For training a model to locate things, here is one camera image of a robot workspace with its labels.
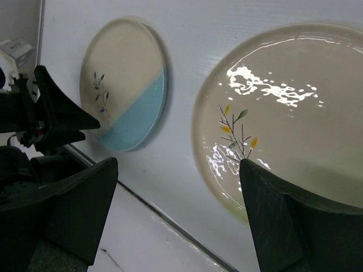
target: light blue glaze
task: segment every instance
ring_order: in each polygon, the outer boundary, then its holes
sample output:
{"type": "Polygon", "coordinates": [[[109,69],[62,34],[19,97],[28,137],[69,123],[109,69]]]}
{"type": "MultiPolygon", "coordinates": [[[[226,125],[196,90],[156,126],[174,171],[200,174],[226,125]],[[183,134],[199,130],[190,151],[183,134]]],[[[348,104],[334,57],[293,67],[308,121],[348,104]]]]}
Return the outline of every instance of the light blue glaze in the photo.
{"type": "Polygon", "coordinates": [[[167,72],[141,94],[99,140],[114,150],[137,147],[158,123],[166,101],[167,72]]]}

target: cable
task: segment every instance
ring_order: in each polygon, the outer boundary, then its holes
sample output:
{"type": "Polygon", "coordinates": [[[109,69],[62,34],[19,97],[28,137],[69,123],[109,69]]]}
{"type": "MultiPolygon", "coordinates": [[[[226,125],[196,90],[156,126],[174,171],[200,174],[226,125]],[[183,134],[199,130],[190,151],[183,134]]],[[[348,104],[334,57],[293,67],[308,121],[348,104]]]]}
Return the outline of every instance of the cable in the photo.
{"type": "Polygon", "coordinates": [[[12,137],[15,137],[16,136],[16,134],[13,134],[12,136],[10,136],[8,139],[7,139],[7,141],[6,141],[6,145],[7,146],[11,146],[11,138],[12,137]]]}

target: white panel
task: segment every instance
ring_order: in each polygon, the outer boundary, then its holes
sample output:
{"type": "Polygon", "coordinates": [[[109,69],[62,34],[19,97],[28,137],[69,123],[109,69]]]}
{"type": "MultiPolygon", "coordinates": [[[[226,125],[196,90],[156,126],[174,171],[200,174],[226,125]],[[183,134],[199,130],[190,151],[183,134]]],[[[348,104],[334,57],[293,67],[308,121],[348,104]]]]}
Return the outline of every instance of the white panel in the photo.
{"type": "Polygon", "coordinates": [[[79,102],[82,58],[94,34],[111,19],[150,21],[169,56],[170,94],[158,131],[145,148],[110,151],[91,137],[77,143],[100,161],[119,160],[119,179],[153,203],[239,271],[258,271],[248,227],[209,193],[194,164],[190,118],[197,92],[214,65],[258,32],[307,20],[363,23],[361,0],[48,0],[41,63],[59,87],[79,102]]]}
{"type": "Polygon", "coordinates": [[[20,73],[28,73],[28,87],[32,86],[32,74],[37,59],[41,3],[42,0],[0,1],[0,43],[23,38],[34,48],[31,59],[19,69],[20,73]]]}

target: white floor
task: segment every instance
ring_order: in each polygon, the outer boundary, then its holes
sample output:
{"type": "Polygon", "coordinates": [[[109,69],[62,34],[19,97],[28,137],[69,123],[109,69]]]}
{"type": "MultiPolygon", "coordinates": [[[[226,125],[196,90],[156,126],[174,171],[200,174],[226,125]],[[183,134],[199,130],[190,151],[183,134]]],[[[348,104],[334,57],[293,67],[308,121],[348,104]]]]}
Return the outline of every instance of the white floor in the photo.
{"type": "Polygon", "coordinates": [[[99,248],[88,272],[225,271],[120,185],[99,248]]]}

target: cream plate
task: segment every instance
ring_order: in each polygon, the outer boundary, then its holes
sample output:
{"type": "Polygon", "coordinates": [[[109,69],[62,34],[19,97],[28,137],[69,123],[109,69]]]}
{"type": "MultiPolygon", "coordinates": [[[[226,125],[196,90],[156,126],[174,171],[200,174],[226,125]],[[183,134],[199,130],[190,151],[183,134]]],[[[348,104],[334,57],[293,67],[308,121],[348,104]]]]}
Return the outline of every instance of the cream plate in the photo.
{"type": "Polygon", "coordinates": [[[166,99],[167,72],[156,38],[138,20],[105,25],[88,46],[81,68],[82,108],[97,118],[105,146],[128,151],[157,124],[166,99]]]}
{"type": "Polygon", "coordinates": [[[192,117],[197,167],[247,223],[238,161],[335,201],[363,207],[363,34],[332,24],[261,33],[203,83],[192,117]]]}

